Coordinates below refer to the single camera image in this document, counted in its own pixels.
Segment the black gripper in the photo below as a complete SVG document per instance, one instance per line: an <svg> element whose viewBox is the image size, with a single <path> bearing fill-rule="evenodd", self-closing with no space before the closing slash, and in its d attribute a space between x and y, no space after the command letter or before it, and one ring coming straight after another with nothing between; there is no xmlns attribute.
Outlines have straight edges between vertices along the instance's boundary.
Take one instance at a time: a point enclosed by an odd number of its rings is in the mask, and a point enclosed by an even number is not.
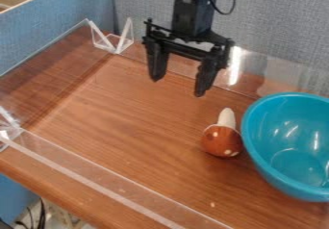
<svg viewBox="0 0 329 229"><path fill-rule="evenodd" d="M218 35L213 30L190 37L156 25L150 18L146 22L143 45L148 57L148 76L156 82L167 71L171 54L199 61L194 95L201 97L211 88L217 73L227 67L234 40Z"/></svg>

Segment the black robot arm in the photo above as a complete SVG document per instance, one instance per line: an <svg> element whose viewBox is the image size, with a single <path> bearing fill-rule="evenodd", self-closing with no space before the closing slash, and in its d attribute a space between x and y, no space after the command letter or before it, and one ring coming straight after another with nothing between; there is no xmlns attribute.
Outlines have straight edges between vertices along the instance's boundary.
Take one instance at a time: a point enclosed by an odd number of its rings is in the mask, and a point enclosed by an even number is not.
<svg viewBox="0 0 329 229"><path fill-rule="evenodd" d="M229 55L235 44L234 40L213 31L214 12L230 14L237 6L237 0L229 12L215 6L215 0L175 0L171 28L152 23L150 18L143 36L147 51L148 77L156 82L167 72L170 54L177 54L199 61L195 76L194 95L201 97L214 84L217 73L229 64Z"/></svg>

